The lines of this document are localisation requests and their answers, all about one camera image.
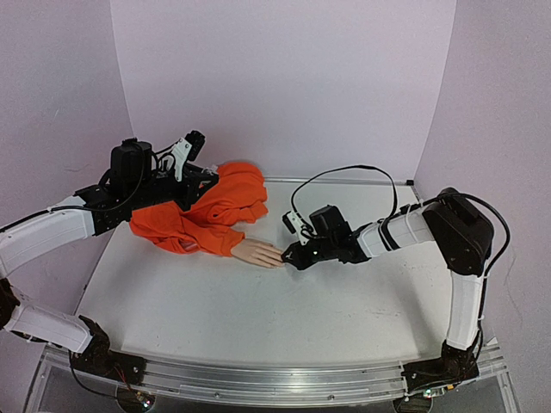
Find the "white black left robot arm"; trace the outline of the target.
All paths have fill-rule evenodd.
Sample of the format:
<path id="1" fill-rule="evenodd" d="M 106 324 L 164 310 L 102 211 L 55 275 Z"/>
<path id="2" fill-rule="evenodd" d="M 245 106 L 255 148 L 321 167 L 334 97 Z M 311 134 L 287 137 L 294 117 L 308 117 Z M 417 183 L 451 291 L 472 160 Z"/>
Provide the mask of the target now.
<path id="1" fill-rule="evenodd" d="M 148 142 L 125 139 L 111 151 L 110 166 L 97 184 L 3 227 L 2 329 L 30 342 L 68 350 L 75 370 L 139 384 L 144 358 L 112 350 L 108 334 L 97 322 L 36 304 L 8 277 L 61 246 L 114 230 L 139 209 L 173 201 L 188 211 L 219 181 L 212 170 L 193 164 L 204 143 L 198 131 L 159 152 Z"/>

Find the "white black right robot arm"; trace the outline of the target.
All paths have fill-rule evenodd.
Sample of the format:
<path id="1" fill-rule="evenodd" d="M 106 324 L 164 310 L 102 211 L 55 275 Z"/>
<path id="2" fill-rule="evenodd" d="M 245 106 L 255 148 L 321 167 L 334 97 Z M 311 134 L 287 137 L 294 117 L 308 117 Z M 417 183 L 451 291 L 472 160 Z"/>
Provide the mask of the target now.
<path id="1" fill-rule="evenodd" d="M 304 220 L 291 210 L 282 217 L 297 236 L 282 260 L 298 270 L 337 260 L 359 264 L 386 253 L 434 243 L 451 275 L 449 326 L 436 359 L 404 365 L 409 394 L 475 379 L 483 341 L 486 298 L 494 229 L 479 210 L 480 202 L 454 188 L 445 188 L 426 202 L 394 208 L 389 217 L 354 230 L 336 206 L 324 206 Z"/>

